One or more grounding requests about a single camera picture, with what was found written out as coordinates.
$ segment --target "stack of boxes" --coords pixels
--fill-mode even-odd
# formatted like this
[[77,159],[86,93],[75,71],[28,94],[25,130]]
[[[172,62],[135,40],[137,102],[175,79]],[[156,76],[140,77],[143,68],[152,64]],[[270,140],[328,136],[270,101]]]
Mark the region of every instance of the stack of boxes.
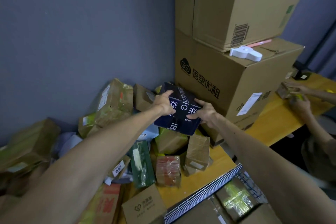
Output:
[[[245,130],[291,71],[304,46],[281,35],[299,0],[175,0],[175,83],[212,103]],[[241,45],[254,47],[259,62],[229,56]],[[223,139],[203,125],[211,145]]]

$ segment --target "cloud logo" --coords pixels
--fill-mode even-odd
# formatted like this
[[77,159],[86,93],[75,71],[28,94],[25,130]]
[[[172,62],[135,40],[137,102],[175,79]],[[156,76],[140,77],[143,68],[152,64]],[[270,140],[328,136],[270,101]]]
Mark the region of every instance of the cloud logo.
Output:
[[191,73],[191,68],[189,66],[189,62],[187,61],[186,58],[181,59],[180,61],[180,65],[182,67],[182,69],[187,73],[190,74]]

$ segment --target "hand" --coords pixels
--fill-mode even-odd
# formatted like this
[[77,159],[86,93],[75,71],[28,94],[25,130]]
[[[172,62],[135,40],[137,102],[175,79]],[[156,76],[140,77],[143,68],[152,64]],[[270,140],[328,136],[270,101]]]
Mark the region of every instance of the hand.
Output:
[[161,107],[160,115],[170,115],[176,112],[176,110],[170,105],[169,96],[173,93],[172,90],[167,90],[161,95],[156,95],[152,107]]
[[213,128],[214,124],[212,123],[212,118],[217,113],[216,110],[213,108],[211,103],[204,102],[197,98],[195,98],[195,101],[196,103],[202,105],[203,108],[201,110],[198,110],[194,114],[188,114],[187,118],[191,120],[201,118],[201,123],[206,123],[208,127]]
[[284,85],[286,85],[287,87],[290,87],[290,88],[295,88],[296,91],[293,92],[293,94],[304,94],[304,95],[310,95],[311,92],[312,92],[312,89],[300,84],[300,83],[297,83],[297,82],[283,82]]
[[303,100],[299,96],[294,95],[289,99],[289,104],[291,108],[300,116],[301,119],[305,120],[307,117],[313,115],[310,109],[310,102],[305,95],[301,95]]

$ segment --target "heart logo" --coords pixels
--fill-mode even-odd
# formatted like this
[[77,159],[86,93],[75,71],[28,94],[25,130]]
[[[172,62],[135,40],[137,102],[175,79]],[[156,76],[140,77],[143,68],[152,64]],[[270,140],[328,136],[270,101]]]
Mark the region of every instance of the heart logo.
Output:
[[134,207],[134,210],[136,210],[136,211],[140,211],[140,209],[141,209],[141,205],[140,204],[138,204],[136,207]]

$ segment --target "white sticker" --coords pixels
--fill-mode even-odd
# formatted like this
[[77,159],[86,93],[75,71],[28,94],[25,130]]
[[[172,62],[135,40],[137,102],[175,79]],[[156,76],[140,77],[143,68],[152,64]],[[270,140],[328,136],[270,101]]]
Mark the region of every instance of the white sticker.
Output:
[[26,163],[20,162],[20,163],[16,164],[15,166],[7,168],[7,171],[11,172],[11,173],[15,173],[15,172],[20,171],[21,169],[27,167],[27,166],[28,165]]
[[103,91],[103,93],[101,94],[98,111],[106,104],[107,96],[109,95],[109,90],[110,90],[110,85],[108,85],[106,89]]
[[148,91],[146,91],[146,94],[148,95],[149,99],[150,99],[152,102],[154,102],[154,100],[155,100],[155,95],[154,95],[154,93],[153,93],[153,92],[148,92]]
[[133,150],[133,158],[134,158],[135,167],[137,168],[137,170],[141,171],[142,164],[141,164],[141,158],[140,158],[140,153],[138,149]]
[[223,219],[221,215],[218,216],[218,219],[222,224],[226,224],[225,220]]
[[204,166],[199,164],[199,163],[196,163],[194,161],[191,161],[190,162],[190,165],[193,165],[194,167],[198,168],[198,169],[202,169]]
[[86,116],[86,117],[83,118],[83,126],[86,126],[89,123],[88,117],[89,116]]
[[289,79],[289,78],[291,77],[292,73],[293,73],[293,72],[289,72],[289,73],[287,73],[285,79]]
[[252,105],[258,100],[258,98],[262,95],[262,92],[260,93],[253,93],[252,96],[247,100],[246,104],[243,106],[243,108],[238,112],[237,116],[246,114]]
[[112,178],[107,176],[104,180],[104,183],[107,184],[108,186],[111,186]]
[[125,167],[124,160],[120,161],[120,163],[113,169],[112,174],[114,177],[118,175]]

